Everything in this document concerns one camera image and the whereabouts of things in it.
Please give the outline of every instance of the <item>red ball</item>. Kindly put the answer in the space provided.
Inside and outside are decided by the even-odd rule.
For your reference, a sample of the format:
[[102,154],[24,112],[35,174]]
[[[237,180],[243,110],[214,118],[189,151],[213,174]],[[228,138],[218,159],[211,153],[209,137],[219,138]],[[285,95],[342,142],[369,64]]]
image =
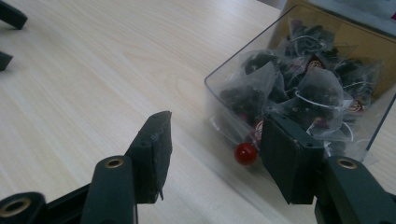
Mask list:
[[251,165],[257,158],[257,149],[251,143],[241,143],[233,152],[235,160],[242,165]]

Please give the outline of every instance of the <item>tea bag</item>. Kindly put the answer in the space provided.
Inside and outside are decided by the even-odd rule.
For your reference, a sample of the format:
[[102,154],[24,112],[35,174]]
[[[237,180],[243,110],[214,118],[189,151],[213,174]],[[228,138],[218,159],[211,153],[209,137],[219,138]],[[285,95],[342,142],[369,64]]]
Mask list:
[[247,76],[226,83],[220,100],[250,126],[262,119],[264,108],[275,82],[275,67],[269,62]]
[[289,97],[285,92],[283,75],[280,72],[276,73],[275,83],[273,88],[271,89],[268,99],[277,104],[289,100]]
[[269,62],[274,65],[278,64],[278,58],[269,49],[254,50],[241,56],[243,74],[250,75],[259,70]]
[[336,76],[318,67],[308,71],[295,95],[290,118],[314,137],[338,130],[343,122],[343,112],[352,102]]

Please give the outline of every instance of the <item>metal screw hole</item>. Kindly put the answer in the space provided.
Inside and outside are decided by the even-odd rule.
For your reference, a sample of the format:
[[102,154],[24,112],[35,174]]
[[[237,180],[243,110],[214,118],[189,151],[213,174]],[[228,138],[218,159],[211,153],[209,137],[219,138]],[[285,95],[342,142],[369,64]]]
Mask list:
[[32,201],[29,198],[20,198],[11,201],[0,208],[0,217],[13,217],[23,212]]
[[354,169],[358,168],[358,165],[355,162],[350,161],[350,160],[346,160],[346,159],[339,159],[337,161],[337,163],[340,166],[342,166],[344,168],[347,168],[347,169],[350,169],[350,170],[354,170]]
[[106,162],[105,167],[107,168],[117,168],[123,164],[122,159],[113,159],[111,161]]

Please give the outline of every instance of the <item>light wood surface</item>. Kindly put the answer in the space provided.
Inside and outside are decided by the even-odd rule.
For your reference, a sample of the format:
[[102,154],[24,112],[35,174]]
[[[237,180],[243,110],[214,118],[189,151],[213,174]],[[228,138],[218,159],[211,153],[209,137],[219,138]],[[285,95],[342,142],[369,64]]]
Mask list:
[[[170,110],[174,152],[164,201],[140,223],[315,223],[287,205],[258,162],[242,167],[205,121],[204,78],[270,25],[255,0],[19,0],[21,31],[0,24],[0,199],[39,191],[50,202],[91,182],[146,119]],[[369,169],[396,193],[396,111]]]

